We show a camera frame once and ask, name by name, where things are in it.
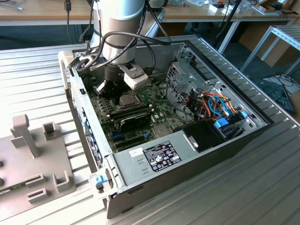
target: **wooden desk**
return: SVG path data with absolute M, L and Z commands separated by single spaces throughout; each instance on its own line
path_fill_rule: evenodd
M 0 6 L 0 26 L 20 25 L 63 25 L 66 24 L 64 0 L 19 0 L 23 11 Z M 90 7 L 86 0 L 72 0 L 70 24 L 88 24 Z M 163 22 L 219 22 L 224 18 L 222 13 L 213 13 L 208 6 L 198 7 L 189 2 L 184 7 L 166 6 Z M 265 16 L 254 9 L 241 11 L 232 18 L 232 25 L 219 48 L 223 53 L 240 22 L 243 21 L 280 21 L 288 20 L 289 25 L 298 18 L 297 15 Z

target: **white label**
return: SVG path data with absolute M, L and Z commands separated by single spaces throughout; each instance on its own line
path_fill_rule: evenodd
M 173 157 L 173 160 L 176 160 L 176 159 L 178 159 L 178 158 L 179 158 L 179 156 L 177 155 L 177 156 Z
M 7 190 L 5 190 L 5 191 L 1 191 L 1 192 L 0 192 L 0 195 L 1 195 L 1 194 L 5 194 L 5 193 L 7 193 L 7 192 L 10 192 L 10 189 L 7 189 Z
M 138 148 L 138 149 L 134 149 L 129 151 L 129 154 L 131 155 L 131 158 L 135 157 L 135 156 L 139 156 L 143 153 L 143 149 L 142 148 Z

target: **motherboard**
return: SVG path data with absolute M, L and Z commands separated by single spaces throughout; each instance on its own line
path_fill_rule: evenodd
M 171 134 L 185 123 L 167 102 L 164 89 L 152 80 L 124 93 L 118 103 L 89 93 L 91 103 L 113 152 Z

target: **aluminum extrusion table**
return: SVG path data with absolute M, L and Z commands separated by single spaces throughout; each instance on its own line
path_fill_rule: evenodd
M 102 201 L 92 197 L 90 170 L 64 94 L 57 52 L 83 45 L 0 52 L 1 135 L 9 118 L 26 113 L 30 126 L 59 123 L 77 190 L 4 221 L 4 224 L 281 224 L 300 220 L 300 125 L 229 61 L 196 36 L 190 40 L 275 124 L 238 155 L 107 220 Z M 207 77 L 211 72 L 199 68 Z
M 255 56 L 258 54 L 261 47 L 266 43 L 268 38 L 271 34 L 275 34 L 277 38 L 274 40 L 274 42 L 270 45 L 268 50 L 265 52 L 265 54 L 262 56 L 261 60 L 264 61 L 266 57 L 269 55 L 269 53 L 273 50 L 273 48 L 277 45 L 279 40 L 284 40 L 294 48 L 298 49 L 300 51 L 300 25 L 285 25 L 285 26 L 270 26 L 262 39 L 258 42 L 255 49 L 252 51 L 244 65 L 241 67 L 241 72 L 243 72 L 246 67 L 249 65 L 249 63 L 255 58 Z M 296 60 L 296 62 L 286 71 L 286 74 L 289 74 L 292 72 L 292 70 L 299 64 L 300 58 Z

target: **sticker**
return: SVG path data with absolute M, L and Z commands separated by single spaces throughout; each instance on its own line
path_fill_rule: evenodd
M 131 158 L 135 157 L 135 156 L 139 156 L 143 153 L 143 149 L 142 148 L 138 148 L 138 149 L 134 149 L 129 151 L 129 154 L 131 155 Z
M 10 190 L 10 189 L 7 189 L 7 190 L 5 190 L 5 191 L 1 191 L 1 192 L 0 192 L 0 195 L 5 194 L 5 193 L 8 193 L 8 192 L 11 192 L 11 190 Z
M 169 141 L 142 150 L 142 152 L 154 172 L 161 171 L 181 161 L 178 153 Z

